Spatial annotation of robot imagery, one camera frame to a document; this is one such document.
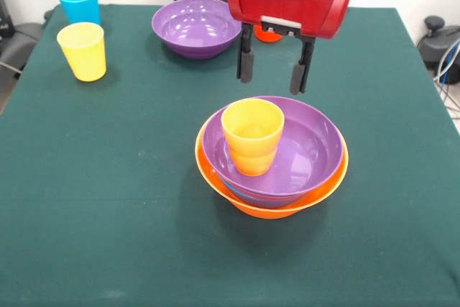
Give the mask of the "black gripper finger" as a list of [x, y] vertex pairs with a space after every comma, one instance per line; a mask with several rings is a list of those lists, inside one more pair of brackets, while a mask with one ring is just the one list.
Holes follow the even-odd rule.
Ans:
[[241, 27], [241, 39], [236, 74], [236, 77], [242, 83], [249, 83], [252, 80], [254, 66], [254, 54], [251, 51], [252, 33], [252, 25], [243, 23]]
[[292, 95], [305, 92], [316, 39], [314, 37], [301, 37], [300, 41], [302, 42], [302, 50], [298, 62], [293, 67], [290, 82]]

